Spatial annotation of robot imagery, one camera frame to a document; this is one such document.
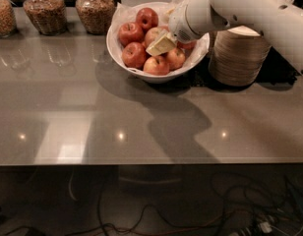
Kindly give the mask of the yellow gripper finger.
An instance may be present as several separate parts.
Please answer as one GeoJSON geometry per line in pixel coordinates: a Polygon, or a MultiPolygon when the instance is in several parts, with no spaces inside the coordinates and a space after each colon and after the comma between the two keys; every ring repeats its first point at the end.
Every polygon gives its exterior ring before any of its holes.
{"type": "Polygon", "coordinates": [[[174,49],[176,45],[176,37],[171,32],[163,32],[148,46],[147,53],[158,56],[174,49]]]}
{"type": "Polygon", "coordinates": [[[174,12],[174,10],[175,10],[175,7],[170,8],[170,9],[165,11],[165,13],[163,14],[163,18],[164,18],[165,21],[169,21],[169,18],[171,16],[171,14],[174,12]]]}

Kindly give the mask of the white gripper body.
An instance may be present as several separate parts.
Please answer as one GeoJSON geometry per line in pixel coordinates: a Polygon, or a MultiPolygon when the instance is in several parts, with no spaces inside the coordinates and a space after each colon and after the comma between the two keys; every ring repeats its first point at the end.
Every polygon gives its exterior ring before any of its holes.
{"type": "Polygon", "coordinates": [[[212,8],[210,0],[184,0],[170,14],[168,28],[178,41],[189,43],[208,32],[227,30],[229,22],[212,8]]]}

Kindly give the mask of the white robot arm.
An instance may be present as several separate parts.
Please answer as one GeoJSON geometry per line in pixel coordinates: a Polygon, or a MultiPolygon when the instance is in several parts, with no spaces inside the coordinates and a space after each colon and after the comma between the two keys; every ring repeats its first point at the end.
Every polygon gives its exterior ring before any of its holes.
{"type": "Polygon", "coordinates": [[[148,48],[162,54],[208,32],[245,26],[254,30],[303,75],[303,9],[286,0],[184,0],[148,48]]]}

